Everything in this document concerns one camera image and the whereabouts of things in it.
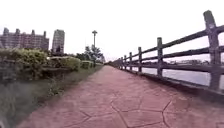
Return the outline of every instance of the wooden rail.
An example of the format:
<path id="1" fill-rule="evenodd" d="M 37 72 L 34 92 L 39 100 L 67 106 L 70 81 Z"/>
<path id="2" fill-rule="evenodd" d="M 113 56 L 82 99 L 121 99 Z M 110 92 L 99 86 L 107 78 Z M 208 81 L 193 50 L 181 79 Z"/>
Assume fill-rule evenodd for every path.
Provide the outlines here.
<path id="1" fill-rule="evenodd" d="M 132 71 L 133 67 L 138 68 L 138 72 L 142 72 L 142 68 L 156 68 L 157 77 L 163 77 L 163 69 L 172 69 L 172 70 L 185 70 L 185 71 L 196 71 L 196 72 L 208 72 L 210 73 L 210 83 L 209 89 L 219 90 L 220 77 L 224 74 L 224 68 L 221 67 L 221 53 L 224 52 L 224 46 L 219 46 L 218 35 L 224 32 L 223 26 L 216 26 L 214 17 L 211 11 L 206 11 L 203 13 L 206 29 L 203 31 L 196 32 L 194 34 L 188 35 L 186 37 L 171 41 L 166 44 L 162 44 L 162 38 L 157 38 L 157 46 L 144 50 L 141 50 L 141 47 L 138 47 L 138 53 L 132 55 L 130 52 L 129 57 L 124 56 L 124 58 L 119 58 L 114 61 L 113 65 L 127 70 L 127 67 L 130 67 Z M 170 53 L 163 55 L 163 49 L 172 47 L 177 44 L 185 43 L 200 37 L 207 36 L 209 40 L 209 47 L 193 49 L 187 51 L 181 51 L 176 53 Z M 142 55 L 148 52 L 157 51 L 157 56 L 142 58 Z M 201 55 L 201 54 L 210 54 L 210 65 L 178 65 L 178 64 L 167 64 L 163 61 L 164 58 L 173 58 L 173 57 L 183 57 L 183 56 L 192 56 L 192 55 Z M 157 60 L 155 63 L 144 62 L 149 60 Z"/>

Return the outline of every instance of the shrub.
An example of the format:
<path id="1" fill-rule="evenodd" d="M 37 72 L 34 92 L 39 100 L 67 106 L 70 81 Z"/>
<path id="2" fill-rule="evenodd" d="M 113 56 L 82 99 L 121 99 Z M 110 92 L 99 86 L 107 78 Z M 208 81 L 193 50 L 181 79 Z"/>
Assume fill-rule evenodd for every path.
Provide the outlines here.
<path id="1" fill-rule="evenodd" d="M 91 61 L 82 61 L 82 68 L 89 69 L 93 67 L 93 62 Z"/>
<path id="2" fill-rule="evenodd" d="M 22 75 L 19 76 L 28 79 L 40 77 L 43 65 L 46 63 L 46 54 L 39 50 L 1 49 L 0 58 L 2 62 L 15 61 L 20 64 L 19 73 Z"/>
<path id="3" fill-rule="evenodd" d="M 54 68 L 68 68 L 70 70 L 78 71 L 81 66 L 80 59 L 65 56 L 65 57 L 51 57 L 47 62 L 48 67 Z"/>

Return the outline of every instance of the paved walkway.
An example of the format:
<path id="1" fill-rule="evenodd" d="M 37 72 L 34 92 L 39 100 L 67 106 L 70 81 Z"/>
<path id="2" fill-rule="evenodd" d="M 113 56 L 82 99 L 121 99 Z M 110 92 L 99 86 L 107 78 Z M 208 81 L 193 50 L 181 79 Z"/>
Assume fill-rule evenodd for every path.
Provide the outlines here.
<path id="1" fill-rule="evenodd" d="M 18 128 L 224 128 L 224 107 L 105 66 Z"/>

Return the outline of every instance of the building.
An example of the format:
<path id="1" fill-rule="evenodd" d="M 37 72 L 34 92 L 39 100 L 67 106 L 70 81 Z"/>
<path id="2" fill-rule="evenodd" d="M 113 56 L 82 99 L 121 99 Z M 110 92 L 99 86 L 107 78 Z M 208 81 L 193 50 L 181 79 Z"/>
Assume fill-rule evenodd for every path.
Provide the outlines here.
<path id="1" fill-rule="evenodd" d="M 0 48 L 5 49 L 40 49 L 42 51 L 48 51 L 49 39 L 46 38 L 46 32 L 43 35 L 36 35 L 32 30 L 31 34 L 20 33 L 19 29 L 16 29 L 15 33 L 10 33 L 7 28 L 4 29 L 3 34 L 0 35 Z"/>
<path id="2" fill-rule="evenodd" d="M 65 32 L 63 30 L 55 30 L 52 44 L 53 53 L 64 53 Z"/>

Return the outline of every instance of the lamp post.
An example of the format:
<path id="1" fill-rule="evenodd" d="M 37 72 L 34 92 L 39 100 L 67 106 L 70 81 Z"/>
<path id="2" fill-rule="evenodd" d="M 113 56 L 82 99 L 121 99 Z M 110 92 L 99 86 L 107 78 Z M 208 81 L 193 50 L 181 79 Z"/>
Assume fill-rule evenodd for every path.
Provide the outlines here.
<path id="1" fill-rule="evenodd" d="M 94 45 L 93 45 L 94 46 L 94 51 L 93 52 L 94 52 L 94 56 L 95 56 L 95 58 L 94 58 L 94 67 L 96 67 L 96 55 L 95 55 L 95 51 L 96 51 L 96 46 L 95 45 L 96 45 L 96 42 L 95 42 L 95 38 L 96 38 L 97 31 L 94 30 L 92 33 L 94 35 Z"/>

